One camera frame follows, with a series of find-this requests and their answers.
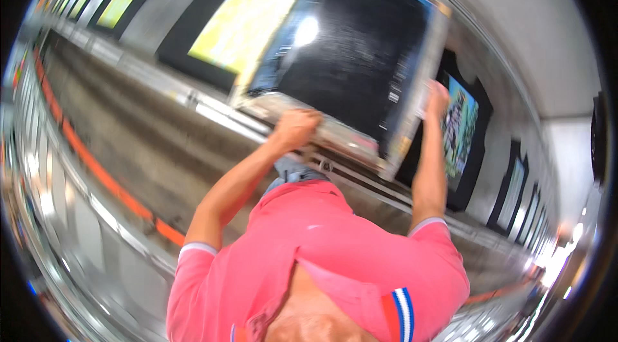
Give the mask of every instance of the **jeans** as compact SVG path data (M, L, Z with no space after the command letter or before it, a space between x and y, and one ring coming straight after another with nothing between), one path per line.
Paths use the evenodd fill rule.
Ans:
M279 177L277 177L267 188L267 191L264 192L262 197L266 196L266 194L272 191L274 188L279 185L283 185L285 183L298 183L299 181L309 181L309 180L324 180L330 181L325 174L313 170L301 163L298 163L288 157L282 157L278 161L274 163L274 168L279 172Z

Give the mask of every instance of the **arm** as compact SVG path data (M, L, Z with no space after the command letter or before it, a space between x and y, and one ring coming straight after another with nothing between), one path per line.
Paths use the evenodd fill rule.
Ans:
M440 127L449 103L449 93L432 81L423 121L423 142L418 170L412 180L413 213L410 230L430 217L444 218L446 173L444 170L443 132Z
M221 249L223 227L245 205L274 162L308 143L320 122L321 114L315 110L284 113L266 143L228 171L206 194L195 210L185 244L197 241Z

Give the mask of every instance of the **man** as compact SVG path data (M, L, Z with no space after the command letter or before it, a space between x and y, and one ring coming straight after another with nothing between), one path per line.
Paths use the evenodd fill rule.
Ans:
M251 211L247 232L221 231L275 161L307 144L321 115L285 113L267 142L197 207L167 309L172 342L426 341L470 293L444 223L441 119L448 93L431 84L407 237L355 216L328 178L301 165Z

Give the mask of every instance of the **pink polo shirt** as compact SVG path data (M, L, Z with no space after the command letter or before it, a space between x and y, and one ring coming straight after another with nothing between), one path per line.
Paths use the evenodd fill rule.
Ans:
M444 220L393 235L352 214L332 183L286 183L259 201L234 244L219 253L184 245L167 307L169 340L261 341L295 262L381 342L430 340L470 293Z

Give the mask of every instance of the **hand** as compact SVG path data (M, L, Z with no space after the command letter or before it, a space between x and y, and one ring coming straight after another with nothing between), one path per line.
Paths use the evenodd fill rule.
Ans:
M285 154L306 145L322 122L322 114L313 109L295 109L284 112L268 143L278 154Z
M449 91L438 81L429 81L431 92L425 106L425 118L442 120L444 112L449 106Z

